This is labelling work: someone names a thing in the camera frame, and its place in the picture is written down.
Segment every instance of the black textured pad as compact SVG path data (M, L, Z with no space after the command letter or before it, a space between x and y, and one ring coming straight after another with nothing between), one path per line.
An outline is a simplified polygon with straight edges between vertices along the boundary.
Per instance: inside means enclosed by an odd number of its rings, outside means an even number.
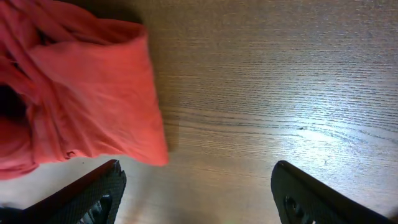
M393 224L286 161L275 165L271 189L282 224Z
M115 221L126 187L119 161L109 161L3 223L77 224L103 195L111 197L106 224Z

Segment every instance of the red towel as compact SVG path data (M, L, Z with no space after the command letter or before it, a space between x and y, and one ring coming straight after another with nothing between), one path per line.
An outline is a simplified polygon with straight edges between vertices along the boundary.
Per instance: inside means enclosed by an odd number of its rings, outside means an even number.
M75 156L167 163L142 25L59 1L2 0L0 35L0 85L23 100L28 121L0 116L0 179Z

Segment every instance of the red cloth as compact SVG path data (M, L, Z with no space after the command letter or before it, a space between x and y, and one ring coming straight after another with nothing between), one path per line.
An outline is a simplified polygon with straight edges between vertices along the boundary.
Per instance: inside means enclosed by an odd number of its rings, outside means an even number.
M2 0L0 36L0 85L24 100L29 120L0 118L0 179L75 156L167 163L142 25L59 1Z

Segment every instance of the table surface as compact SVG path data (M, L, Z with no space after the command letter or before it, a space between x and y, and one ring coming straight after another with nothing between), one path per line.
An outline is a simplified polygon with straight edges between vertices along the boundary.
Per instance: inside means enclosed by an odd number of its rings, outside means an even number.
M150 33L171 161L118 157L117 223L279 223L278 160L385 216L398 208L398 1L69 2ZM1 200L27 207L108 159L41 166L0 182Z

